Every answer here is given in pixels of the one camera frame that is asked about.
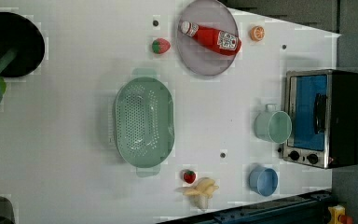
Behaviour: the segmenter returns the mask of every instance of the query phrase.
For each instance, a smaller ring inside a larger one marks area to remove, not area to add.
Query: strawberry
[[[186,171],[183,174],[183,179],[185,180],[185,182],[187,184],[192,184],[194,182],[194,180],[196,180],[196,173],[194,173],[192,171]]]
[[[167,50],[171,47],[170,42],[168,40],[163,38],[158,38],[155,41],[153,41],[152,44],[152,50],[156,54],[162,54],[167,52]]]

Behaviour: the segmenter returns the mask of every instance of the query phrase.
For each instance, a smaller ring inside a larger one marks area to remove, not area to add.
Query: plate
[[[215,53],[181,32],[181,21],[195,22],[238,36],[238,27],[228,9],[215,0],[197,0],[183,11],[177,24],[176,45],[184,64],[194,73],[214,76],[226,71],[234,62],[235,55]]]

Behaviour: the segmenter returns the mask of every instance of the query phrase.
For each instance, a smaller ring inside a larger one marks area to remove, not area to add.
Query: mug
[[[256,166],[249,175],[249,187],[252,191],[268,197],[278,187],[278,175],[273,169]]]
[[[292,133],[288,114],[277,111],[276,105],[266,105],[266,111],[255,119],[255,135],[265,141],[282,144]]]

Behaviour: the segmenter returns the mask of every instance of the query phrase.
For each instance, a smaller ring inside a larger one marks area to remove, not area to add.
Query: ketchup label
[[[187,34],[189,36],[193,36],[198,30],[199,26],[196,23],[190,23],[190,29],[188,30]]]
[[[235,35],[220,31],[217,45],[219,45],[220,49],[235,50],[238,45],[238,38]]]

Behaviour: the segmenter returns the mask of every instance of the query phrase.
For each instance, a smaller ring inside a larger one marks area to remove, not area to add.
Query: toaster oven knob
[[[293,161],[297,161],[300,158],[300,154],[298,154],[298,152],[296,151],[292,151],[289,154],[290,159],[292,159]]]
[[[307,157],[308,161],[310,162],[310,164],[314,165],[316,163],[318,163],[318,156],[315,155],[315,154],[310,154],[308,157]]]

